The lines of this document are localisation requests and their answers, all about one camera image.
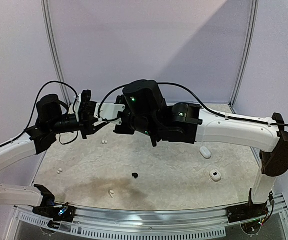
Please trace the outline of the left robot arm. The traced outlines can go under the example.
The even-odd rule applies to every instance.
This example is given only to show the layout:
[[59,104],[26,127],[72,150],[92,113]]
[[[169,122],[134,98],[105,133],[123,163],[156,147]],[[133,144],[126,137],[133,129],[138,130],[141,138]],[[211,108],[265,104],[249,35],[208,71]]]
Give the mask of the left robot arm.
[[[85,139],[99,131],[104,124],[95,126],[101,114],[101,103],[90,99],[85,90],[77,97],[75,113],[62,113],[68,106],[55,94],[49,94],[36,104],[35,125],[25,129],[19,136],[0,145],[0,171],[23,159],[47,151],[57,141],[58,134],[78,132]],[[58,213],[54,196],[42,185],[17,186],[0,183],[0,205],[27,205],[38,207],[47,217]]]

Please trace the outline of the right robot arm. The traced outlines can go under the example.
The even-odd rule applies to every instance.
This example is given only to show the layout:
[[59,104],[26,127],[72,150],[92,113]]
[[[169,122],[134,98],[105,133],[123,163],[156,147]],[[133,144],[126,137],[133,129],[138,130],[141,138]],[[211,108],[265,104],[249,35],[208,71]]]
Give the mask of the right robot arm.
[[225,143],[256,148],[261,167],[242,214],[253,218],[268,199],[276,178],[288,170],[288,133],[280,114],[249,117],[215,111],[202,102],[167,105],[154,80],[137,80],[122,87],[115,101],[121,106],[115,133],[142,133],[152,146],[170,143]]

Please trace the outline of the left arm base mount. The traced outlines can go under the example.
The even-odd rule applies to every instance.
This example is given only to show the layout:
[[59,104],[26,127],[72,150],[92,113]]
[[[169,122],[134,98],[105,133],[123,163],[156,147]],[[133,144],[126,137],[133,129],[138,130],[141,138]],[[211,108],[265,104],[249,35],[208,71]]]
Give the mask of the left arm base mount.
[[42,203],[39,207],[33,207],[32,212],[36,215],[52,219],[54,222],[68,222],[74,220],[76,207],[69,203],[58,204],[54,200],[49,199]]

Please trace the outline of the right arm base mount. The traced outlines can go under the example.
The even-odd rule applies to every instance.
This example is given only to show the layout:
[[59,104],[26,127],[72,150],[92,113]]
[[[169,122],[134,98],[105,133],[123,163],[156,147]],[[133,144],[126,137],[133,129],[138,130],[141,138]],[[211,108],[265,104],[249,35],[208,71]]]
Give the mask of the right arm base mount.
[[229,223],[259,218],[267,214],[267,201],[261,204],[253,203],[251,198],[246,203],[225,208]]

